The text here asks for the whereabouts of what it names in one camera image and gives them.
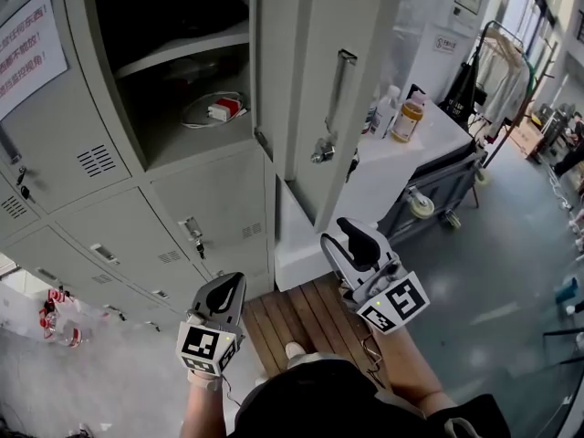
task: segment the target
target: door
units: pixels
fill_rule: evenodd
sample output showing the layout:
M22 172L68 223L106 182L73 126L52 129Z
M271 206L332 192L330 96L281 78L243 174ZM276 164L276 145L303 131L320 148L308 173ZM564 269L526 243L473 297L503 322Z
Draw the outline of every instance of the door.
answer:
M212 275L241 271L251 280L266 273L261 149L175 173L152 186L187 245Z
M51 2L68 70L2 120L7 140L0 154L15 179L26 168L23 185L48 213L130 176L89 94L64 0Z
M48 227L10 245L4 253L30 274L52 287L63 286L94 307L137 320L164 308L104 272Z
M258 129L316 232L347 178L399 1L259 1Z
M133 188L58 222L75 240L133 284L182 311L205 280Z
M38 216L0 175L0 239L33 223Z

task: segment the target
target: wooden floor mat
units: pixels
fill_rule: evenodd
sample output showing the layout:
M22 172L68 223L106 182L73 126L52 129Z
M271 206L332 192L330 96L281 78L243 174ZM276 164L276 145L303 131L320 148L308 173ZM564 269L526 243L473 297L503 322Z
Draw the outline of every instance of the wooden floor mat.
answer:
M286 370L284 347L293 340L307 353L340 355L368 378L367 370L376 370L361 346L370 334L369 328L362 318L347 311L332 273L287 292L250 300L244 305L244 323L270 377ZM368 347L379 352L372 340ZM387 384L382 365L379 376Z

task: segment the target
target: cart wheel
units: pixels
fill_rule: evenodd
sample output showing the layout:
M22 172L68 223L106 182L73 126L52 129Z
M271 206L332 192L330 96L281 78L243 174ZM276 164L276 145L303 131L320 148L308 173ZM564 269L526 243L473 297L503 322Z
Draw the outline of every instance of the cart wheel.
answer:
M481 167L474 173L474 184L478 186L487 186L491 182L488 172Z
M450 226L454 230L458 230L461 228L462 223L460 222L460 219L458 218L458 216L456 215L456 213L452 209L449 209L448 211L446 211L445 217L446 217L446 220L448 221L448 224L450 224Z
M422 204L417 198L413 197L410 200L410 211L418 219L428 219L434 214L434 203L426 197L426 203Z

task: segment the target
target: open locker door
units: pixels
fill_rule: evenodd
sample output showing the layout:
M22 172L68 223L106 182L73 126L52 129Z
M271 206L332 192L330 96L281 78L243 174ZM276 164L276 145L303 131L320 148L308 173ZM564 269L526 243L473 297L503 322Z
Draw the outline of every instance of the open locker door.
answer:
M347 179L399 2L259 0L258 130L315 232Z

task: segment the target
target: concrete floor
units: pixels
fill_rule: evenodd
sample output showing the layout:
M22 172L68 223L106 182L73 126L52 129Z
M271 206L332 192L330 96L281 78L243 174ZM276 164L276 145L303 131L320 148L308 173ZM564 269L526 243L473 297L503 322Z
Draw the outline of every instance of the concrete floor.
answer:
M472 195L459 208L459 231L435 226L396 250L431 298L409 328L445 389L459 402L492 392L513 436L533 438L579 384L583 365L551 366L571 355L573 337L544 342L541 332L573 326L553 288L584 275L545 168L505 146L489 171L481 208ZM177 436L188 386L174 336L124 323L68 351L0 329L2 410L39 438L60 438L78 422L98 437ZM244 347L226 373L237 400L262 370L251 342ZM567 409L540 438L555 435ZM225 410L233 420L236 407L225 401Z

